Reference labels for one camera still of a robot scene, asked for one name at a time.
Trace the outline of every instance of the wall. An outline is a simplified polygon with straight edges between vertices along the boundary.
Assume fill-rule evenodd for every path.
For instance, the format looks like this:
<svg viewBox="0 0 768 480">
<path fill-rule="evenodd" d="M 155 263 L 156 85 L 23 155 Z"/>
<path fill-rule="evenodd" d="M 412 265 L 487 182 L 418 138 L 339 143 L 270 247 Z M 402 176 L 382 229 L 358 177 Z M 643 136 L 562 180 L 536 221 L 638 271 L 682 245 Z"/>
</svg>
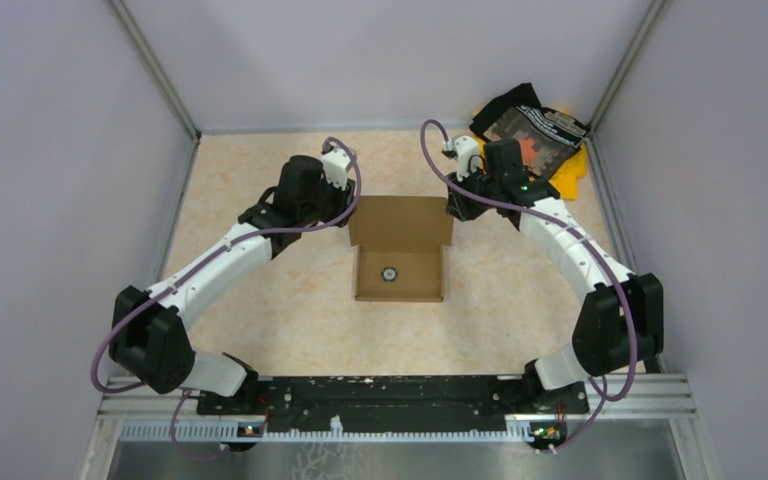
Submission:
<svg viewBox="0 0 768 480">
<path fill-rule="evenodd" d="M 104 2 L 0 1 L 0 478 L 79 471 L 92 353 L 159 267 L 188 149 Z"/>
<path fill-rule="evenodd" d="M 464 124 L 513 86 L 588 119 L 649 0 L 129 0 L 203 130 Z"/>
<path fill-rule="evenodd" d="M 768 2 L 676 2 L 598 134 L 724 478 L 768 478 Z"/>
</svg>

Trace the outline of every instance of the yellow cloth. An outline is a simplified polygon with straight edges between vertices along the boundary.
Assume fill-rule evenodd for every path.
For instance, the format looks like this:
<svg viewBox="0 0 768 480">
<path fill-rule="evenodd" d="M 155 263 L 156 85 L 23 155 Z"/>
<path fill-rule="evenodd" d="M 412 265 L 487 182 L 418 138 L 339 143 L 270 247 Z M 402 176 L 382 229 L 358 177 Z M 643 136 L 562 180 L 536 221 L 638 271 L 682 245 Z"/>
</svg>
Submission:
<svg viewBox="0 0 768 480">
<path fill-rule="evenodd" d="M 481 155 L 484 155 L 484 140 L 475 137 L 478 144 L 481 145 Z M 561 168 L 552 175 L 549 183 L 558 189 L 561 198 L 564 200 L 575 200 L 578 198 L 578 179 L 587 175 L 587 149 L 584 145 L 572 157 L 567 159 Z"/>
</svg>

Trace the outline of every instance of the small round object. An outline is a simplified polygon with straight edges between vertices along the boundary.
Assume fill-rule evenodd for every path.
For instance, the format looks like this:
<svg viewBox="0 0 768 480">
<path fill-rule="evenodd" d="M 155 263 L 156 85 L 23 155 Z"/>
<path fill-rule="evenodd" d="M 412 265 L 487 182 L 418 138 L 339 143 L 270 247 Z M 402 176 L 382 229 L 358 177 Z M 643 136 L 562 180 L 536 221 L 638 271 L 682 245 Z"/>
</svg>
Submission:
<svg viewBox="0 0 768 480">
<path fill-rule="evenodd" d="M 381 270 L 381 278 L 385 282 L 395 282 L 398 276 L 399 272 L 393 267 L 386 267 L 384 270 Z"/>
</svg>

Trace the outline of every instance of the metal frame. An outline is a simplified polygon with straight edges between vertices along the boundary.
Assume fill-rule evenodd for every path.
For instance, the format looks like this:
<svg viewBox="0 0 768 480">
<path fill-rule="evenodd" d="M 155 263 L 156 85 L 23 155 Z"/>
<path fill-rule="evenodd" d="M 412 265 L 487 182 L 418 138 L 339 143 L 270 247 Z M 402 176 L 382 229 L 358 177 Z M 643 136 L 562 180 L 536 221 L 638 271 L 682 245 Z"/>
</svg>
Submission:
<svg viewBox="0 0 768 480">
<path fill-rule="evenodd" d="M 139 26 L 126 6 L 125 1 L 105 0 L 105 3 L 107 3 L 111 13 L 119 22 L 120 27 L 128 38 L 135 54 L 146 68 L 146 72 L 157 86 L 159 94 L 163 97 L 173 115 L 175 115 L 182 128 L 193 141 L 187 174 L 182 186 L 182 194 L 176 207 L 172 225 L 170 226 L 167 248 L 156 267 L 156 271 L 153 272 L 159 277 L 163 274 L 168 259 L 172 235 L 180 216 L 186 186 L 189 182 L 192 165 L 198 151 L 201 132 L 190 117 L 184 102 L 177 94 L 149 42 L 142 34 Z M 632 42 L 629 44 L 623 60 L 617 68 L 605 94 L 594 112 L 591 127 L 596 134 L 598 134 L 598 127 L 604 120 L 614 97 L 622 87 L 630 69 L 639 56 L 642 47 L 649 38 L 653 27 L 671 3 L 671 0 L 654 0 L 651 3 L 641 26 Z M 610 184 L 609 172 L 606 169 L 599 150 L 597 137 L 598 135 L 594 135 L 587 141 L 590 158 L 589 163 L 594 187 L 599 198 L 600 207 L 602 209 L 611 243 L 615 249 L 615 256 L 628 267 L 636 269 L 637 262 L 622 221 L 614 189 Z M 621 384 L 624 380 L 625 375 L 622 374 L 609 376 L 609 384 L 613 385 L 613 388 L 610 388 L 610 386 L 609 388 L 615 390 L 617 384 Z M 132 381 L 134 380 L 131 377 L 113 377 L 110 379 L 109 385 L 122 385 Z M 589 385 L 587 386 L 587 395 L 591 405 L 594 405 L 598 400 L 598 397 Z M 157 425 L 168 424 L 179 399 L 180 392 L 176 391 L 167 395 L 157 395 L 147 387 L 133 390 L 125 395 L 116 396 L 115 398 L 105 396 L 102 399 L 99 408 L 80 478 L 107 478 L 116 446 L 122 438 L 123 431 L 126 432 L 126 441 L 139 441 L 141 434 L 144 435 L 143 438 L 151 438 L 156 441 L 158 437 L 152 437 L 149 434 L 150 430 L 145 428 L 154 424 L 146 422 L 155 422 Z M 227 436 L 229 431 L 227 429 L 223 430 L 221 428 L 216 428 L 223 423 L 228 424 L 226 426 L 230 427 L 234 422 L 239 424 L 263 421 L 263 417 L 258 416 L 226 416 L 221 417 L 221 420 L 219 420 L 220 417 L 199 416 L 195 413 L 195 409 L 196 400 L 187 400 L 184 402 L 179 415 L 179 419 L 182 421 L 182 428 L 183 426 L 196 427 L 196 430 L 192 430 L 192 432 L 196 433 L 188 434 L 187 432 L 189 432 L 189 430 L 187 432 L 182 430 L 182 441 L 205 441 L 211 439 L 213 441 L 219 441 L 224 438 L 223 435 Z M 581 420 L 585 417 L 586 415 L 569 415 L 571 420 Z M 551 415 L 508 415 L 506 419 L 509 421 L 509 431 L 498 432 L 498 434 L 494 433 L 493 435 L 487 436 L 486 439 L 491 441 L 515 440 L 520 442 L 522 441 L 522 436 L 521 431 L 517 430 L 518 425 L 522 425 L 529 421 L 551 420 L 552 418 Z M 713 456 L 707 448 L 704 430 L 700 424 L 696 406 L 687 384 L 687 379 L 684 375 L 664 373 L 638 375 L 637 381 L 632 387 L 629 397 L 622 402 L 607 404 L 604 411 L 597 417 L 597 421 L 644 421 L 653 419 L 669 420 L 676 448 L 676 456 L 686 478 L 719 478 L 717 469 L 715 468 L 715 462 L 713 461 Z M 198 427 L 206 427 L 206 429 L 198 430 Z M 388 439 L 391 441 L 421 441 L 422 438 L 425 438 L 426 441 L 435 442 L 475 442 L 482 441 L 482 439 L 485 439 L 485 436 L 480 434 L 446 436 L 390 435 L 388 438 L 376 438 L 375 436 L 369 437 L 342 432 L 331 432 L 331 434 L 320 436 L 293 433 L 267 433 L 260 439 L 260 441 L 359 441 L 363 439 L 366 441 L 386 441 Z"/>
</svg>

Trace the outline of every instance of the robotic arm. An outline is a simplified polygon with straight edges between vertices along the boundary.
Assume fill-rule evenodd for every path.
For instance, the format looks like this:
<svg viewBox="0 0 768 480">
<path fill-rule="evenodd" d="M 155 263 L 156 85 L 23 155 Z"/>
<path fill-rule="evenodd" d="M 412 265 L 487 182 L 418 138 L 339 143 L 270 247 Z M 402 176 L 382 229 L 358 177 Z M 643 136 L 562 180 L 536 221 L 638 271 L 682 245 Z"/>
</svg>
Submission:
<svg viewBox="0 0 768 480">
<path fill-rule="evenodd" d="M 124 289 L 116 297 L 113 326 L 141 306 L 144 311 L 110 342 L 110 357 L 161 394 L 189 388 L 254 400 L 247 397 L 255 389 L 246 387 L 256 385 L 257 372 L 228 354 L 194 350 L 187 331 L 230 286 L 298 240 L 300 228 L 335 220 L 347 210 L 355 190 L 349 167 L 348 153 L 336 147 L 321 159 L 291 157 L 278 185 L 205 253 L 147 290 Z M 348 219 L 345 215 L 336 226 Z M 145 308 L 147 302 L 153 304 Z"/>
<path fill-rule="evenodd" d="M 571 341 L 526 365 L 523 383 L 530 395 L 540 398 L 552 390 L 628 366 L 632 354 L 626 313 L 633 315 L 638 360 L 662 351 L 663 289 L 658 279 L 652 274 L 635 275 L 605 252 L 575 221 L 549 181 L 523 165 L 519 141 L 488 143 L 484 147 L 486 157 L 481 157 L 478 143 L 461 136 L 444 140 L 443 153 L 457 160 L 457 170 L 447 177 L 452 184 L 532 212 L 498 209 L 514 228 L 543 248 L 581 302 Z M 447 211 L 461 221 L 474 220 L 490 208 L 449 188 Z M 621 282 L 631 312 L 623 311 L 608 272 Z"/>
</svg>

